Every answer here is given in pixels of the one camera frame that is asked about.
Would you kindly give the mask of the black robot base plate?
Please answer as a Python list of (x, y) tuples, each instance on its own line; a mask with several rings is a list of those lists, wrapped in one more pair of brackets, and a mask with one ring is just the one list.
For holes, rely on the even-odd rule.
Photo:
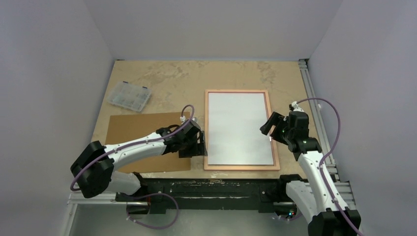
[(299, 175), (278, 179), (179, 179), (146, 178), (138, 193), (117, 193), (117, 202), (143, 201), (151, 214), (168, 209), (255, 210), (258, 213), (287, 213), (295, 208), (285, 188), (291, 181), (306, 183)]

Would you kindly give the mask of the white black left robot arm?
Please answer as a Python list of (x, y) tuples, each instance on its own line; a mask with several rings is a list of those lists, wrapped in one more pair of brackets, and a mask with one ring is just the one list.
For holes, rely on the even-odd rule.
[(74, 176), (70, 189), (80, 191), (86, 199), (107, 191), (123, 193), (134, 201), (141, 201), (147, 194), (147, 188), (140, 174), (122, 173), (120, 168), (175, 152), (180, 158), (207, 155), (205, 133), (194, 120), (161, 127), (125, 143), (104, 146), (99, 141), (91, 142), (70, 167)]

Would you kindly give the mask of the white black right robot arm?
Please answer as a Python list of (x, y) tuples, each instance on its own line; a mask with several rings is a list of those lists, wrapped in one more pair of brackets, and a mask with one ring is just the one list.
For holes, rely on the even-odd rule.
[(276, 187), (282, 200), (291, 199), (308, 223), (310, 236), (358, 236), (361, 217), (351, 209), (336, 188), (322, 161), (319, 141), (309, 135), (309, 117), (304, 111), (287, 116), (273, 112), (260, 131), (287, 145), (306, 174), (308, 184), (300, 180), (285, 181)]

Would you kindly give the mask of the brown cardboard backing board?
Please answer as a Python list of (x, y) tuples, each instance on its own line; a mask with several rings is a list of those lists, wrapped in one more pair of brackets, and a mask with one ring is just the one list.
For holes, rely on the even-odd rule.
[[(105, 144), (114, 145), (142, 138), (161, 127), (180, 124), (180, 112), (110, 116)], [(168, 153), (149, 157), (118, 169), (123, 173), (154, 173), (191, 170), (190, 158)]]

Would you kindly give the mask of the clear plastic organizer box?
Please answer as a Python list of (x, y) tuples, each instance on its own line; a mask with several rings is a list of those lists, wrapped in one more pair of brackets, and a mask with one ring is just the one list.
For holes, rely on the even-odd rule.
[(122, 81), (117, 82), (110, 91), (107, 102), (140, 113), (150, 97), (151, 90), (149, 88)]

